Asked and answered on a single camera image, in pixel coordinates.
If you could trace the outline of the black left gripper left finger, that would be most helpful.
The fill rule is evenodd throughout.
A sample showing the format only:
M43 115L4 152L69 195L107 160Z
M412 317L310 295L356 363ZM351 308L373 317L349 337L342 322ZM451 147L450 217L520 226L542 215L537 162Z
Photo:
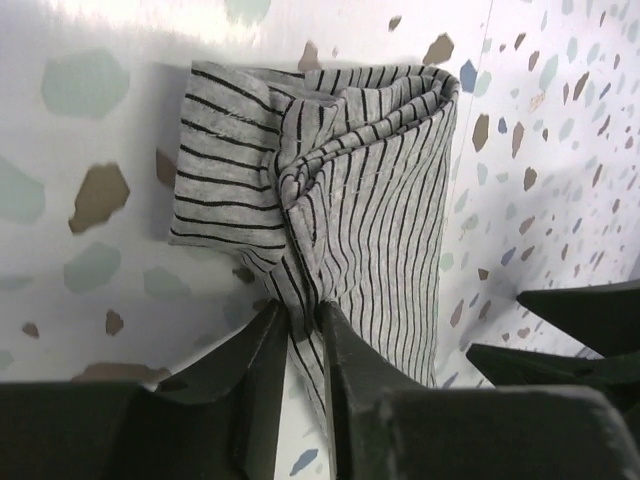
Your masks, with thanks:
M246 327L163 380L8 383L1 388L5 479L270 479L288 311L268 303Z

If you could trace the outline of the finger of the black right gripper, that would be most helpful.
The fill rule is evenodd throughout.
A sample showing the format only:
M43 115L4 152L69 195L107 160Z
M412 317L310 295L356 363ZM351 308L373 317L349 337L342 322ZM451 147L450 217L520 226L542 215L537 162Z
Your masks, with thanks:
M604 357L639 350L639 282L523 291L520 305Z
M602 359L473 344L467 359L496 387L579 385L603 393L621 412L639 405L639 355Z

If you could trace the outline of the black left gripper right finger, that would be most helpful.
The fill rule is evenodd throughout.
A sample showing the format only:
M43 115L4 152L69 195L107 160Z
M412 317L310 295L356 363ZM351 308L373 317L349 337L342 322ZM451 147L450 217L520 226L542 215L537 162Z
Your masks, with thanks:
M332 302L324 341L335 479L635 479L639 447L585 386L429 389L362 340Z

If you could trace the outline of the grey striped underwear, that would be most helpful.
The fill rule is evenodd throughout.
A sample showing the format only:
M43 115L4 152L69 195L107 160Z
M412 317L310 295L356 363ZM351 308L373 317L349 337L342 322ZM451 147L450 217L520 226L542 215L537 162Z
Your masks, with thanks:
M288 308L288 352L319 420L322 302L392 366L435 383L459 94L455 76L424 65L191 66L169 240L236 257Z

